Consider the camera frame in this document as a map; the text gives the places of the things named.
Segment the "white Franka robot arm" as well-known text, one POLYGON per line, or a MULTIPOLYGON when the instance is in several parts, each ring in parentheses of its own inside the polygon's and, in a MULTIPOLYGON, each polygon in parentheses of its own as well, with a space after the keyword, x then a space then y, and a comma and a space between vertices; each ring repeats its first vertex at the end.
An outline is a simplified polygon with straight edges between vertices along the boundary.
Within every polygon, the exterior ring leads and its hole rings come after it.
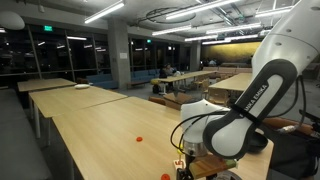
POLYGON ((320 53, 320 0, 300 0, 265 36, 252 58, 252 80, 229 108, 205 99, 181 106, 183 146, 191 157, 240 159, 255 130, 320 53))

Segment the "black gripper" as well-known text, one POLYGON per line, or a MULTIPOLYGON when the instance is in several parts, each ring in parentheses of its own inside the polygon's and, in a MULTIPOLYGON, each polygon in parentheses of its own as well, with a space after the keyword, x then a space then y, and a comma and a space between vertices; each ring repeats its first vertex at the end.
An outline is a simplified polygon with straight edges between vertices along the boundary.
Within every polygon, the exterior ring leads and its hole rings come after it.
POLYGON ((185 156, 186 167, 184 169, 178 168, 176 170, 176 180, 194 180, 189 165, 194 161, 194 157, 190 155, 185 156))

